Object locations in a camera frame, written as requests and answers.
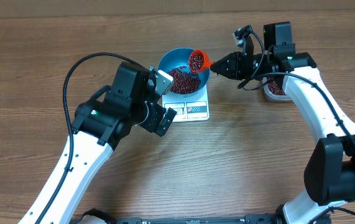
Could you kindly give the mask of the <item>red scoop with blue handle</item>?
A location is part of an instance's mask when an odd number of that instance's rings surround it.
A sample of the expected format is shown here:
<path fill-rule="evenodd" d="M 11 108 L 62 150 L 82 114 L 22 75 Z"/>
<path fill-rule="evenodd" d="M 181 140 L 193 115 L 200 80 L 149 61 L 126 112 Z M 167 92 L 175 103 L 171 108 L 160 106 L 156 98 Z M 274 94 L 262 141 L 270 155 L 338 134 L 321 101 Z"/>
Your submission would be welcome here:
<path fill-rule="evenodd" d="M 188 65 L 193 72 L 204 72 L 206 69 L 210 68 L 212 64 L 214 64 L 214 62 L 212 62 L 208 54 L 202 50 L 194 50 L 189 56 Z"/>

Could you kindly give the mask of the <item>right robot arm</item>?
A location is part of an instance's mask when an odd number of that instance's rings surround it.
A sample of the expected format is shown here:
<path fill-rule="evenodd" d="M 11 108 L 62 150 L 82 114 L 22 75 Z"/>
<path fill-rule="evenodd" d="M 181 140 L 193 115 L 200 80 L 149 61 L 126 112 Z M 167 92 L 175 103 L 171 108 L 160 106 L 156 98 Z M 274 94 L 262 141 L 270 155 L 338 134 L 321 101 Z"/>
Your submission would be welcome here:
<path fill-rule="evenodd" d="M 355 123 L 328 91 L 316 62 L 298 53 L 289 22 L 266 24 L 259 37 L 251 26 L 233 32 L 239 47 L 211 64 L 211 71 L 239 82 L 268 78 L 295 103 L 315 141 L 304 171 L 304 190 L 275 213 L 276 223 L 329 223 L 330 215 L 355 201 Z"/>

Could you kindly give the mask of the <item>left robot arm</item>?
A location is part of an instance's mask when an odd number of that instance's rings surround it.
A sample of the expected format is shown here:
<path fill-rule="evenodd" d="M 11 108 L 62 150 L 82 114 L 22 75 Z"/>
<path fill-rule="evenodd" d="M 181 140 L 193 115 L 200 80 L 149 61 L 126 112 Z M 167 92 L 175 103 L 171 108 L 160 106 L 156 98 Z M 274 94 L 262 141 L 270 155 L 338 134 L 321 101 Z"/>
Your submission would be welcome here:
<path fill-rule="evenodd" d="M 173 84 L 162 70 L 122 62 L 113 84 L 77 107 L 62 155 L 21 223 L 68 223 L 97 171 L 133 126 L 158 136 L 167 132 L 176 111 L 158 100 Z"/>

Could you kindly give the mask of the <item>white digital kitchen scale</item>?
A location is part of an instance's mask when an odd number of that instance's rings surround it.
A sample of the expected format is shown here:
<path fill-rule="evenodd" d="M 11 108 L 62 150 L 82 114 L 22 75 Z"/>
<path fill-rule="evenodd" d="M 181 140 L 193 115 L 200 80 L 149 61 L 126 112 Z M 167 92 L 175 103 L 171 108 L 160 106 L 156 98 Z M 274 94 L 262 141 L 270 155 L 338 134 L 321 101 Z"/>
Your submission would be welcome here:
<path fill-rule="evenodd" d="M 173 123 L 207 121 L 210 118 L 207 85 L 193 95 L 178 95 L 168 92 L 162 96 L 162 105 L 166 109 L 173 109 L 177 115 Z"/>

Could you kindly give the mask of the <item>red beans in bowl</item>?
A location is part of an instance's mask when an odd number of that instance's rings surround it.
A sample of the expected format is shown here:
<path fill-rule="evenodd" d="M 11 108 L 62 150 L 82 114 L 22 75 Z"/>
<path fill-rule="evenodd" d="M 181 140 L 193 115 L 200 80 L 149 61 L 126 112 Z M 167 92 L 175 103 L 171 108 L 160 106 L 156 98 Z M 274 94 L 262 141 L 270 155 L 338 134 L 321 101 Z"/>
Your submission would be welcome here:
<path fill-rule="evenodd" d="M 180 95 L 187 95 L 199 90 L 201 85 L 200 76 L 192 72 L 186 66 L 175 67 L 167 72 L 174 79 L 171 91 Z"/>

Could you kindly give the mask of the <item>blue metal bowl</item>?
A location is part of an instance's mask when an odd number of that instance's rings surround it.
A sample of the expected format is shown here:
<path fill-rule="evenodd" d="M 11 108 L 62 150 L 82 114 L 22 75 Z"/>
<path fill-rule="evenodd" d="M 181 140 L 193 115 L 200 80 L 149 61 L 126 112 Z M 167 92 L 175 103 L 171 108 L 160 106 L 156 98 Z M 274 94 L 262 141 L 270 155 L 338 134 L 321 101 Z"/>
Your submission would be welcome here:
<path fill-rule="evenodd" d="M 167 73 L 169 70 L 171 70 L 175 67 L 186 66 L 190 70 L 189 65 L 188 65 L 188 60 L 189 60 L 190 54 L 193 51 L 194 51 L 193 49 L 186 48 L 186 47 L 185 48 L 177 48 L 177 49 L 173 49 L 173 50 L 169 51 L 160 60 L 158 69 L 163 70 L 164 72 Z M 208 83 L 208 81 L 210 79 L 210 70 L 207 69 L 204 72 L 197 72 L 197 74 L 199 74 L 200 80 L 201 80 L 201 85 L 199 88 L 199 90 L 200 90 L 204 85 L 206 85 Z"/>

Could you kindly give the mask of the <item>clear plastic container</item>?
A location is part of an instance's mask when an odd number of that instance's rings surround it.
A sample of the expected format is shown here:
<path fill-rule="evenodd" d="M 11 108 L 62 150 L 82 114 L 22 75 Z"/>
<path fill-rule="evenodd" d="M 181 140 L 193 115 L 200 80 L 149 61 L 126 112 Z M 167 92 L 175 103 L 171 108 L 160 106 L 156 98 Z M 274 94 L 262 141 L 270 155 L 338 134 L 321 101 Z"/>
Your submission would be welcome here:
<path fill-rule="evenodd" d="M 263 78 L 262 79 L 262 82 L 263 83 L 266 83 L 267 82 L 267 78 Z M 264 86 L 264 93 L 265 93 L 265 97 L 270 100 L 270 101 L 274 101 L 274 102 L 288 102 L 288 101 L 291 101 L 292 99 L 287 96 L 286 94 L 285 95 L 274 95 L 272 94 L 269 89 L 268 89 L 268 82 L 267 84 Z"/>

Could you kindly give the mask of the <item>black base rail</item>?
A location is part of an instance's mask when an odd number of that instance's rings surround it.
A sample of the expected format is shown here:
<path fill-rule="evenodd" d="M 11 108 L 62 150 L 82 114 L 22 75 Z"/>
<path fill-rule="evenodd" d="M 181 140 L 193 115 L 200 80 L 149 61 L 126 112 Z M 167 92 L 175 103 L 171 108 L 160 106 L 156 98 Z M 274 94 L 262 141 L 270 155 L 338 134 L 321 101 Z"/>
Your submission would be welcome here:
<path fill-rule="evenodd" d="M 109 214 L 92 208 L 79 219 L 72 219 L 69 224 L 106 223 L 106 224 L 282 224 L 283 221 L 274 214 L 249 214 L 244 217 L 213 217 L 213 218 L 161 218 L 142 219 L 113 218 Z"/>

